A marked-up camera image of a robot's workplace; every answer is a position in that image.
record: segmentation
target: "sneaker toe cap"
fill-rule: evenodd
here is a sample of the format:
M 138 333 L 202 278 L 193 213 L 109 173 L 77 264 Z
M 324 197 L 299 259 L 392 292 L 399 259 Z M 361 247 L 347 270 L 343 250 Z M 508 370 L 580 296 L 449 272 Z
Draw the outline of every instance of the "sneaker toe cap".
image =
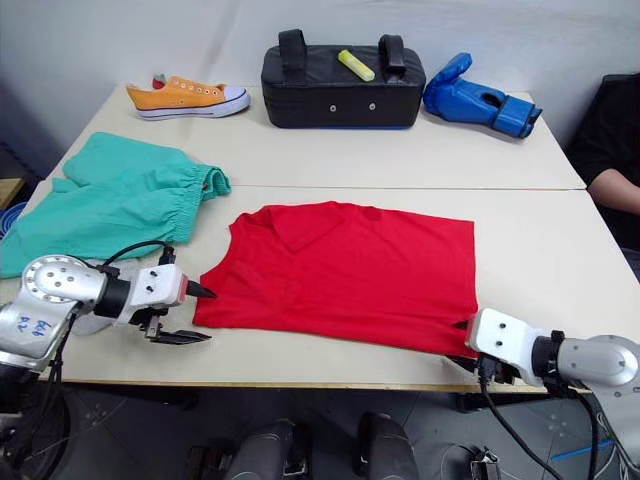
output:
M 247 91 L 243 87 L 237 87 L 235 85 L 227 85 L 224 87 L 224 98 L 228 100 L 235 100 L 246 94 Z

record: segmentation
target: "red shirt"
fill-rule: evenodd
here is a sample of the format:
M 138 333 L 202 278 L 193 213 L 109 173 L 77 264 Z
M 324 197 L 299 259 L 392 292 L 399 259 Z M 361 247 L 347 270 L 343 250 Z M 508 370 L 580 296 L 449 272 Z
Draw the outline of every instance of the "red shirt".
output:
M 311 333 L 444 355 L 478 309 L 473 222 L 348 203 L 267 206 L 231 225 L 194 323 Z

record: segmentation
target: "blue boxing glove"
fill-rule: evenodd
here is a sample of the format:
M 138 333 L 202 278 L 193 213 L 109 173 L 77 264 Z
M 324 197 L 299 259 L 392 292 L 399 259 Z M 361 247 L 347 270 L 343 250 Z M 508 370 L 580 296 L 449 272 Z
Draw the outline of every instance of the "blue boxing glove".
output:
M 460 78 L 473 63 L 459 53 L 433 77 L 422 97 L 429 113 L 450 122 L 481 123 L 516 138 L 525 138 L 542 113 L 533 103 Z

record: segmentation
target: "black cable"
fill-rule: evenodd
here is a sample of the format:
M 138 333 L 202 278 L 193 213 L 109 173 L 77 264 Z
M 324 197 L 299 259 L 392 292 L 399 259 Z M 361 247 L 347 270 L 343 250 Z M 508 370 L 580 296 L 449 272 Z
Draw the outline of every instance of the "black cable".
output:
M 106 267 L 107 265 L 114 262 L 118 257 L 121 257 L 125 253 L 129 253 L 130 251 L 136 250 L 138 248 L 148 247 L 149 245 L 159 245 L 164 248 L 171 248 L 167 242 L 163 242 L 162 240 L 147 240 L 145 242 L 134 243 L 133 245 L 129 245 L 128 247 L 125 247 L 122 250 L 119 250 L 118 252 L 111 255 L 98 268 Z
M 442 454 L 442 458 L 440 459 L 440 480 L 442 480 L 442 478 L 443 478 L 442 473 L 444 471 L 444 461 L 447 458 L 447 454 L 449 453 L 449 451 L 451 449 L 453 449 L 454 447 L 461 448 L 462 450 L 465 450 L 467 453 L 469 453 L 469 455 L 471 455 L 472 459 L 473 459 L 473 457 L 475 457 L 478 454 L 478 452 L 474 452 L 469 447 L 466 447 L 466 446 L 461 445 L 459 443 L 454 443 L 454 444 L 449 445 L 446 448 L 446 450 L 444 451 L 444 453 Z
M 64 397 L 60 397 L 60 400 L 60 405 L 62 407 L 62 438 L 66 440 L 61 442 L 59 447 L 56 449 L 56 454 L 53 457 L 53 460 L 44 472 L 44 475 L 42 475 L 43 479 L 49 478 L 53 475 L 53 472 L 58 468 L 58 465 L 60 465 L 60 462 L 67 451 L 67 445 L 69 444 L 69 435 L 71 434 L 71 412 L 69 412 L 69 406 L 67 405 Z
M 480 359 L 478 360 L 478 375 L 479 375 L 478 382 L 480 383 L 480 391 L 482 392 L 482 396 L 487 401 L 489 410 L 491 410 L 491 413 L 493 413 L 493 416 L 496 417 L 498 422 L 500 422 L 500 425 L 502 425 L 502 427 L 509 433 L 509 435 L 513 437 L 513 439 L 520 446 L 520 448 L 524 450 L 524 452 L 527 455 L 529 455 L 529 457 L 531 457 L 531 459 L 534 462 L 536 462 L 538 465 L 544 468 L 547 472 L 549 472 L 553 476 L 553 478 L 555 478 L 556 480 L 564 480 L 562 476 L 551 465 L 549 465 L 540 457 L 538 457 L 538 455 L 536 455 L 535 452 L 529 448 L 529 446 L 525 443 L 522 437 L 518 435 L 518 432 L 516 432 L 513 429 L 513 427 L 509 424 L 509 422 L 507 422 L 507 419 L 502 416 L 502 414 L 498 410 L 498 407 L 496 407 L 495 403 L 493 403 L 493 400 L 489 395 L 489 391 L 487 390 L 487 383 L 489 382 L 489 379 L 492 377 L 491 372 L 495 371 L 496 366 L 497 366 L 497 360 L 493 358 L 481 355 Z
M 598 468 L 598 419 L 593 407 L 584 396 L 576 393 L 576 399 L 585 408 L 591 420 L 591 456 L 589 457 L 589 476 L 587 480 L 593 480 L 596 476 L 596 469 Z
M 67 344 L 71 328 L 73 327 L 76 318 L 77 316 L 75 314 L 71 315 L 69 319 L 69 326 L 58 344 L 53 360 L 50 362 L 51 370 L 49 371 L 49 377 L 47 378 L 46 390 L 42 397 L 42 401 L 40 402 L 40 408 L 34 417 L 34 424 L 28 436 L 20 443 L 20 446 L 15 449 L 16 453 L 11 462 L 14 468 L 20 468 L 27 455 L 31 453 L 31 449 L 33 448 L 33 439 L 42 426 L 42 423 L 53 409 L 58 396 L 60 395 L 60 391 L 62 390 L 62 352 Z
M 82 258 L 80 258 L 80 257 L 76 257 L 75 255 L 70 255 L 70 254 L 68 254 L 68 253 L 65 253 L 65 255 L 66 255 L 67 257 L 75 258 L 75 259 L 76 259 L 76 260 L 78 260 L 79 262 L 83 263 L 83 264 L 84 264 L 84 266 L 85 266 L 85 267 L 87 267 L 87 268 L 92 268 L 92 269 L 94 269 L 94 270 L 97 270 L 97 267 L 96 267 L 95 265 L 91 265 L 89 262 L 87 262 L 86 260 L 83 260 L 83 259 L 82 259 Z

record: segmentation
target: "person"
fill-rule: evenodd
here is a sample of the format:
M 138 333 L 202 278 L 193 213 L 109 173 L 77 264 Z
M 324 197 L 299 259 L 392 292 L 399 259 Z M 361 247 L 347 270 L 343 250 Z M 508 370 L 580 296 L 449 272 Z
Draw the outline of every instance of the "person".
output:
M 608 75 L 565 153 L 640 281 L 640 74 Z

